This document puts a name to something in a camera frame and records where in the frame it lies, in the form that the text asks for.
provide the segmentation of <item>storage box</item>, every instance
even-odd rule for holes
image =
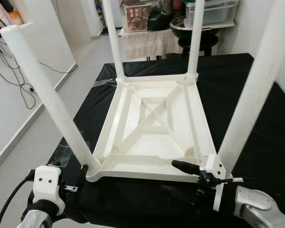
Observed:
[[[210,0],[205,3],[203,26],[232,23],[239,0]],[[186,3],[187,29],[193,27],[195,3]]]

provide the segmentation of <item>wall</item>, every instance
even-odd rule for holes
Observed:
[[[94,0],[51,0],[70,46],[89,42],[102,31]]]
[[[273,3],[274,0],[240,0],[236,26],[221,32],[218,54],[248,52],[255,57]],[[285,58],[276,81],[285,92]]]
[[[59,25],[50,0],[18,0],[23,19],[22,31],[37,58],[60,71],[68,71],[75,64],[72,53]],[[45,67],[53,86],[64,76]],[[0,72],[11,78],[11,71],[0,59]],[[19,88],[8,85],[0,78],[0,156],[22,125],[34,114],[28,110]]]

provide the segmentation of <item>black cable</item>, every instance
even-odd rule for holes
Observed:
[[[273,181],[269,181],[269,180],[262,180],[262,179],[251,179],[251,178],[243,178],[244,180],[244,183],[245,182],[263,182],[263,183],[268,183],[268,184],[271,184],[271,185],[274,185],[276,187],[278,187],[279,189],[285,191],[285,187],[283,187],[282,185],[276,183],[276,182],[273,182]]]
[[[1,40],[0,40],[0,43],[1,43],[1,44],[4,44],[4,45],[7,45],[5,42],[3,42],[3,41],[1,41]]]
[[[1,58],[2,62],[4,63],[4,65],[12,71],[13,75],[15,76],[15,79],[17,80],[17,84],[14,83],[14,82],[9,81],[9,80],[8,80],[6,77],[4,77],[1,73],[0,73],[0,77],[3,78],[7,83],[9,83],[9,84],[11,84],[11,85],[19,86],[19,87],[20,87],[20,88],[19,88],[19,89],[20,89],[20,94],[21,94],[21,97],[22,97],[22,99],[23,99],[23,101],[24,101],[24,104],[25,104],[26,108],[27,108],[27,109],[32,109],[32,108],[34,108],[34,106],[36,105],[36,99],[35,99],[35,97],[34,97],[33,94],[32,94],[33,91],[34,91],[33,86],[32,86],[31,84],[25,82],[25,78],[24,78],[24,76],[23,76],[23,73],[22,73],[22,71],[21,71],[21,69],[20,69],[20,65],[18,64],[17,60],[15,59],[15,57],[14,57],[13,55],[10,55],[10,54],[3,48],[3,46],[1,45],[1,43],[4,44],[4,45],[6,45],[6,43],[0,42],[0,58]],[[14,63],[16,64],[16,66],[15,66],[15,67],[12,67],[12,66],[10,65],[9,61],[8,61],[6,58],[11,58],[11,59],[13,59],[13,60],[14,60]],[[18,71],[19,71],[19,73],[20,73],[20,75],[21,75],[21,80],[18,78],[18,76],[17,76],[15,70],[18,70]],[[26,89],[24,88],[24,86],[29,86],[29,87],[30,87],[30,91],[26,90]],[[27,94],[27,95],[30,96],[30,98],[33,100],[33,105],[31,105],[31,106],[29,105],[29,103],[28,103],[28,101],[27,101],[27,99],[26,99],[26,97],[25,97],[24,94]]]
[[[27,181],[33,181],[35,177],[35,170],[30,170],[29,174],[25,177],[25,179],[23,181],[20,182],[20,184],[17,185],[17,187],[14,189],[14,191],[11,193],[11,195],[9,196],[9,198],[6,200],[3,208],[1,209],[0,212],[0,223],[2,221],[3,215],[6,211],[6,209],[8,208],[11,200],[14,198],[14,196],[16,195],[16,193],[18,192],[18,190],[22,187],[22,185],[24,185]]]
[[[6,24],[1,20],[1,18],[0,18],[0,22],[6,27]]]
[[[0,212],[0,223],[2,221],[3,215],[6,211],[6,209],[8,208],[11,200],[14,198],[14,196],[16,195],[17,191],[22,187],[22,185],[24,185],[27,182],[27,179],[25,178],[23,181],[20,182],[20,184],[14,189],[14,191],[11,193],[11,195],[9,196],[9,198],[6,200],[1,212]]]
[[[13,83],[13,82],[7,80],[1,73],[0,73],[0,77],[2,77],[2,78],[4,79],[4,81],[6,81],[7,83],[10,83],[10,84],[12,84],[12,85],[14,85],[14,86],[19,86],[19,84],[15,84],[15,83]]]
[[[41,62],[41,61],[39,61],[39,63],[40,63],[41,65],[44,65],[44,66],[50,68],[50,69],[53,70],[53,71],[56,71],[56,72],[62,73],[62,74],[71,73],[71,72],[75,71],[75,70],[78,68],[78,65],[76,65],[76,67],[75,67],[73,70],[70,70],[70,71],[67,71],[67,72],[62,72],[62,71],[55,70],[55,69],[51,68],[50,66],[46,65],[45,63],[43,63],[43,62]]]

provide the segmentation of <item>black cloth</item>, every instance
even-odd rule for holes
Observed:
[[[252,63],[249,54],[199,58],[198,89],[217,151]],[[167,59],[123,65],[127,76],[152,76],[185,73],[188,61]],[[114,65],[105,64],[97,80],[115,77]],[[114,82],[93,87],[74,118],[84,139],[90,143],[91,151],[97,143],[115,89]],[[63,172],[68,185],[75,184],[79,169],[80,165],[72,155]],[[277,83],[271,89],[233,175],[270,180],[285,188],[285,94]],[[193,183],[104,177],[95,183],[86,182],[76,206],[78,211],[69,210],[60,218],[76,220],[80,217],[80,222],[86,219],[113,227],[250,227],[232,215],[212,210],[196,213],[191,205],[160,191],[161,184],[177,187],[192,196],[196,192]],[[285,214],[283,189],[266,182],[242,185],[270,194]]]

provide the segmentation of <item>gray floor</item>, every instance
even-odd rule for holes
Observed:
[[[109,37],[101,36],[88,55],[78,64],[78,69],[59,91],[72,117],[77,113],[103,64],[110,62],[113,62],[113,57]],[[0,167],[0,210],[12,190],[27,175],[28,170],[47,163],[61,137],[50,116],[44,111]],[[20,189],[5,213],[1,228],[12,228],[18,225],[31,190],[32,183],[27,183]],[[95,228],[99,226],[81,225],[64,219],[55,223],[54,227]]]

